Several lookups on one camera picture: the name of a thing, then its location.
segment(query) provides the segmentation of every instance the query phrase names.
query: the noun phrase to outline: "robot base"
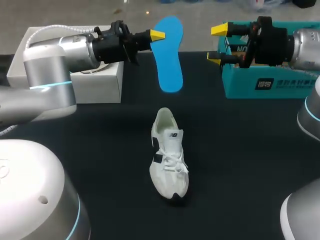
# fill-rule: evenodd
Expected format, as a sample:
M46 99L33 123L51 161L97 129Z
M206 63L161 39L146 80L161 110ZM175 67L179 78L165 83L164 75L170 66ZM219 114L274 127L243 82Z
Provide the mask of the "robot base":
M59 159L26 140L0 140L0 239L88 240L86 208Z

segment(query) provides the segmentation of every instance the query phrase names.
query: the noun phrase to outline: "cable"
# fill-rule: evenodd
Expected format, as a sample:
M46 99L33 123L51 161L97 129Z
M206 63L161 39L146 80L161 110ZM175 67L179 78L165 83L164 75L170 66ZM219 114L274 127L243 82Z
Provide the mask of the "cable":
M8 127L7 129L0 131L0 137L2 137L3 135L11 132L13 129L15 129L16 127L18 127L18 125L12 125L10 127Z
M81 34L93 34L95 33L95 28L94 27L74 27L74 26L66 26L66 25L49 25L49 26L45 26L42 27L40 29L38 29L37 31L35 31L30 37L29 39L26 41L25 44L25 49L28 49L31 43L31 40L34 38L35 35L37 35L39 32L42 32L43 30L48 30L48 29L66 29L66 30L70 30L70 31L74 31L77 33L81 33Z

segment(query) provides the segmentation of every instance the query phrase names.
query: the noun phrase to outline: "cardboard box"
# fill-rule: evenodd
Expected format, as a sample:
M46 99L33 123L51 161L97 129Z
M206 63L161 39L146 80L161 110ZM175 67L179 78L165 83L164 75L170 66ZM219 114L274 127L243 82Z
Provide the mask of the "cardboard box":
M320 29L320 22L273 22L273 25L287 28L289 35L302 28ZM245 51L243 37L219 38L218 52L241 55ZM225 95L229 99L302 99L311 93L319 75L319 71L293 70L287 64L271 67L253 62L250 68L239 68L237 64L226 64L222 68Z
M108 30L110 26L99 26L102 31ZM23 63L23 52L28 38L41 27L29 27L26 31L7 73L7 79L13 88L29 88L25 66ZM32 42L47 39L76 35L74 31L53 28L39 32ZM76 72L71 74L71 80L78 104L97 103L120 103L122 91L124 63L111 63L103 69L94 73Z

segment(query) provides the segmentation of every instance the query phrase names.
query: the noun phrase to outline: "teal cardboard box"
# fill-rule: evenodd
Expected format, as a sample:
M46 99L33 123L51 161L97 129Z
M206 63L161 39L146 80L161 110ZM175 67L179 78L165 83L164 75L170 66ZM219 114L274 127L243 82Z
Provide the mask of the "teal cardboard box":
M320 28L320 22L274 22L273 25L287 28L289 35L302 28ZM241 36L220 37L218 51L229 55L245 52L246 41ZM250 68L239 68L226 64L222 68L225 95L229 99L302 99L309 95L319 75L320 71L293 70L285 65L253 64Z

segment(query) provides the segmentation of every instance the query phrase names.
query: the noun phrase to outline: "white box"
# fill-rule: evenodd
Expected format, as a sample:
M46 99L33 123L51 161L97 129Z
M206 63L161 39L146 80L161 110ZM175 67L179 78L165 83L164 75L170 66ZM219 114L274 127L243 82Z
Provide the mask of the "white box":
M102 31L110 28L110 26L99 27ZM29 27L15 53L9 71L6 75L10 86L13 88L29 88L23 63L23 52L28 38L40 28L41 27ZM47 29L35 35L32 42L34 43L76 34L77 33L74 31L63 28ZM98 72L87 74L82 72L72 73L71 80L76 102L78 104L120 103L123 71L124 63L115 62L109 64L105 69Z

